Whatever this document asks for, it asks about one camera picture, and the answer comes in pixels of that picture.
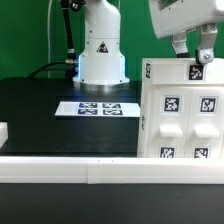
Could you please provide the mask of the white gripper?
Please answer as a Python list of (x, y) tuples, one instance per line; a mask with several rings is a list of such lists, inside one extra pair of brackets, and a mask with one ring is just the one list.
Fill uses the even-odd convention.
[(177, 58), (190, 57), (185, 31), (200, 26), (196, 62), (207, 64), (214, 60), (216, 23), (224, 21), (224, 0), (149, 0), (149, 9), (156, 36), (173, 35), (172, 47)]

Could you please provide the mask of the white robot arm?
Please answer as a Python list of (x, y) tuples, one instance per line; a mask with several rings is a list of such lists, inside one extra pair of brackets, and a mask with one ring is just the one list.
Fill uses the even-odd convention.
[[(120, 51), (121, 14), (108, 0), (59, 0), (65, 21), (68, 59), (73, 62), (70, 79), (86, 87), (125, 85), (125, 58)], [(74, 50), (69, 12), (85, 10), (85, 48)], [(200, 32), (196, 61), (214, 60), (217, 24), (224, 22), (224, 0), (148, 0), (157, 38), (170, 38), (177, 57), (189, 55), (186, 34)]]

